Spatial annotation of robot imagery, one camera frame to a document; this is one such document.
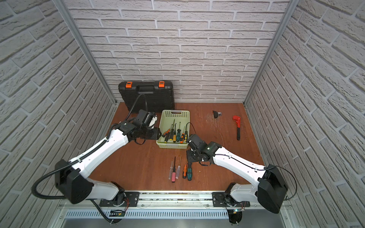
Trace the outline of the orange short screwdriver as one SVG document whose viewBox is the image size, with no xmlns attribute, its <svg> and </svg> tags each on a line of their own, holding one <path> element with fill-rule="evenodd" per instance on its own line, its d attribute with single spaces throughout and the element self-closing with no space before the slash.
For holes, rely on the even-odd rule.
<svg viewBox="0 0 365 228">
<path fill-rule="evenodd" d="M 184 132 L 184 141 L 185 142 L 187 141 L 187 138 L 188 138 L 188 131 L 185 130 L 185 132 Z"/>
</svg>

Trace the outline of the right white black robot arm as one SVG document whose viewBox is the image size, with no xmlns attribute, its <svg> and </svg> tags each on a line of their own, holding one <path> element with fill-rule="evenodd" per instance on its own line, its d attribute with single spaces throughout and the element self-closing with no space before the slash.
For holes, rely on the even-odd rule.
<svg viewBox="0 0 365 228">
<path fill-rule="evenodd" d="M 198 135 L 187 139 L 190 149 L 187 160 L 209 162 L 224 167 L 247 180 L 249 185 L 231 183 L 224 193 L 225 205 L 235 207 L 245 202 L 257 202 L 266 210 L 278 214 L 287 195 L 288 185 L 278 168 L 265 167 L 245 160 L 216 142 L 207 144 Z"/>
</svg>

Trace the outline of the yellow orange handle screwdriver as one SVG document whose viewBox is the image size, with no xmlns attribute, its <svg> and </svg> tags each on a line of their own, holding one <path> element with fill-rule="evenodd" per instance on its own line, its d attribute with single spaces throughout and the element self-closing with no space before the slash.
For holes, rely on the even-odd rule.
<svg viewBox="0 0 365 228">
<path fill-rule="evenodd" d="M 174 135 L 173 135 L 173 142 L 175 143 L 176 141 L 177 141 L 177 128 L 176 128 L 176 124 L 175 124 Z"/>
</svg>

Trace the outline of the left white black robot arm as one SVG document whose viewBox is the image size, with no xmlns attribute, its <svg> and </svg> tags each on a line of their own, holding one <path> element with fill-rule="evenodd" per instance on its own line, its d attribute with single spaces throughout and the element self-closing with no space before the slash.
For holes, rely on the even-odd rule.
<svg viewBox="0 0 365 228">
<path fill-rule="evenodd" d="M 115 206 L 125 201 L 125 190 L 115 182 L 96 181 L 89 176 L 110 155 L 137 138 L 158 140 L 162 133 L 152 123 L 139 124 L 123 121 L 114 124 L 107 136 L 90 149 L 71 159 L 60 160 L 55 170 L 39 178 L 31 187 L 32 194 L 40 199 L 68 199 L 72 204 L 84 200 L 109 200 Z M 49 196 L 37 191 L 38 185 L 46 178 L 54 176 L 55 186 L 61 196 Z"/>
</svg>

